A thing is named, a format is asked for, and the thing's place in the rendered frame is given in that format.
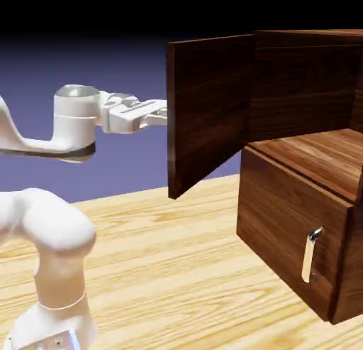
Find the dark wood cabinet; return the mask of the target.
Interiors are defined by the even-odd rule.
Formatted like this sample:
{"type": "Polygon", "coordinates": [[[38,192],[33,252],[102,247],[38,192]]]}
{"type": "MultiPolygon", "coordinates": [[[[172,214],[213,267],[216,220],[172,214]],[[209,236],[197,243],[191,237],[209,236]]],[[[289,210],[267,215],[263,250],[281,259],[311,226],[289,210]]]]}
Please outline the dark wood cabinet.
{"type": "Polygon", "coordinates": [[[352,205],[342,270],[351,319],[363,314],[363,29],[257,31],[255,45],[243,150],[352,205]]]}

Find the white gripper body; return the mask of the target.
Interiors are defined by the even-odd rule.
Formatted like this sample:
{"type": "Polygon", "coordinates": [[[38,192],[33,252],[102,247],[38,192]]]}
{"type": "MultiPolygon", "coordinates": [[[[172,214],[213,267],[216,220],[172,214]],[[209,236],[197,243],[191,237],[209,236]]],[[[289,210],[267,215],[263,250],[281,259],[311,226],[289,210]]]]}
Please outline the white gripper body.
{"type": "Polygon", "coordinates": [[[148,114],[167,116],[167,101],[151,99],[127,107],[119,99],[109,99],[101,106],[101,127],[104,133],[135,133],[149,127],[148,114]]]}

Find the dark wood cabinet door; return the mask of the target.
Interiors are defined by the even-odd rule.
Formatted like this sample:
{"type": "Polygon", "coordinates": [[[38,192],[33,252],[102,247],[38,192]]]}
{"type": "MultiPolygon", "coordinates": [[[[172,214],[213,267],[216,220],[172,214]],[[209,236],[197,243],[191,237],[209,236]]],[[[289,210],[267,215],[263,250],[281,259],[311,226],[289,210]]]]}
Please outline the dark wood cabinet door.
{"type": "Polygon", "coordinates": [[[254,50],[253,35],[167,44],[170,198],[183,195],[242,148],[254,50]]]}

